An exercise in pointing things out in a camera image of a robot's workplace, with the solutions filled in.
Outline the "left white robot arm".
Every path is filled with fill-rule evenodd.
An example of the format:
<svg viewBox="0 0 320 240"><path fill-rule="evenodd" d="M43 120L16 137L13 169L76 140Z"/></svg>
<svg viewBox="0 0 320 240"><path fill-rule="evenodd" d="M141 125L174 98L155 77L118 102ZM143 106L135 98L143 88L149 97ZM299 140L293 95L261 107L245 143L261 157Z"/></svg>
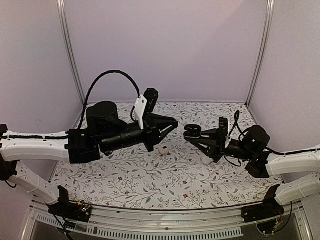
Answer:
<svg viewBox="0 0 320 240"><path fill-rule="evenodd" d="M0 179L16 184L42 199L63 216L74 213L69 193L62 186L52 186L32 172L24 160L50 160L70 164L86 164L114 151L144 144L148 152L174 129L173 117L153 113L154 103L138 100L134 106L137 122L119 118L117 105L99 102L86 110L86 128L78 127L51 134L22 134L0 126Z"/></svg>

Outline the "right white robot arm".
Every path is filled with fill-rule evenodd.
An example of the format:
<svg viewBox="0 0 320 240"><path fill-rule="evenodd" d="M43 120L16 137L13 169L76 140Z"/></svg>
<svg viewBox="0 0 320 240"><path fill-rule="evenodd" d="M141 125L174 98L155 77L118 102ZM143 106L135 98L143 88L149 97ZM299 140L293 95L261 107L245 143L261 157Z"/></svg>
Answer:
<svg viewBox="0 0 320 240"><path fill-rule="evenodd" d="M202 130L199 125L188 124L184 128L184 139L198 148L212 162L232 157L247 162L245 170L254 178L266 179L276 175L305 172L306 176L289 183L271 187L258 213L269 218L290 202L320 192L320 147L276 152L268 149L270 136L259 125L253 125L242 132L239 139L233 139L228 119L219 118L218 128Z"/></svg>

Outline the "black earbud charging case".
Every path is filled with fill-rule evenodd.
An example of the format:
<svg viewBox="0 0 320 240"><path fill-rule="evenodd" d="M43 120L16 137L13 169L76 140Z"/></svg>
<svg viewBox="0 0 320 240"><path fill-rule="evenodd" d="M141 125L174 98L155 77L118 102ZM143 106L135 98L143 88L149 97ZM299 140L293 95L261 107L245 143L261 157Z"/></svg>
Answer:
<svg viewBox="0 0 320 240"><path fill-rule="evenodd" d="M202 136L202 128L197 124L187 124L184 127L183 137L186 141L198 139Z"/></svg>

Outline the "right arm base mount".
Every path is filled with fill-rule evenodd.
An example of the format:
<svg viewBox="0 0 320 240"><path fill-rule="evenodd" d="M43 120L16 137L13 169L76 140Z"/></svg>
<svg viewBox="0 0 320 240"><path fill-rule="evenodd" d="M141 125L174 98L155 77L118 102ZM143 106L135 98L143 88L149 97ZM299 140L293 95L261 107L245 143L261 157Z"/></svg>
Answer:
<svg viewBox="0 0 320 240"><path fill-rule="evenodd" d="M284 207L275 199L279 187L279 184L272 186L267 191L262 203L245 206L241 209L241 217L245 223L273 218L285 213Z"/></svg>

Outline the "white oval case lid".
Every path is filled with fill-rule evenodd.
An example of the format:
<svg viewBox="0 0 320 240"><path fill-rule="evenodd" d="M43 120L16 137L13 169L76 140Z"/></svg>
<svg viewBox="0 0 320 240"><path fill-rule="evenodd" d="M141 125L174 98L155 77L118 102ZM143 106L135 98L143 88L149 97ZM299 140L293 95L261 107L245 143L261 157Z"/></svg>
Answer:
<svg viewBox="0 0 320 240"><path fill-rule="evenodd" d="M205 165L210 165L213 163L213 160L207 156L203 157L202 158L202 163L205 164Z"/></svg>

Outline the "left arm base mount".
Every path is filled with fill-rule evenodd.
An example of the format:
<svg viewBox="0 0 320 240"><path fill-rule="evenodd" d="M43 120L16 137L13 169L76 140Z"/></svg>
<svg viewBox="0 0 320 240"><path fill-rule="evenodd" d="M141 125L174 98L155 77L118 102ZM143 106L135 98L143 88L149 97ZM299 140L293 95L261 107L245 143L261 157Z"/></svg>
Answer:
<svg viewBox="0 0 320 240"><path fill-rule="evenodd" d="M48 212L65 219L88 223L92 213L92 204L84 200L72 202L69 199L68 190L61 185L57 186L57 203L48 205Z"/></svg>

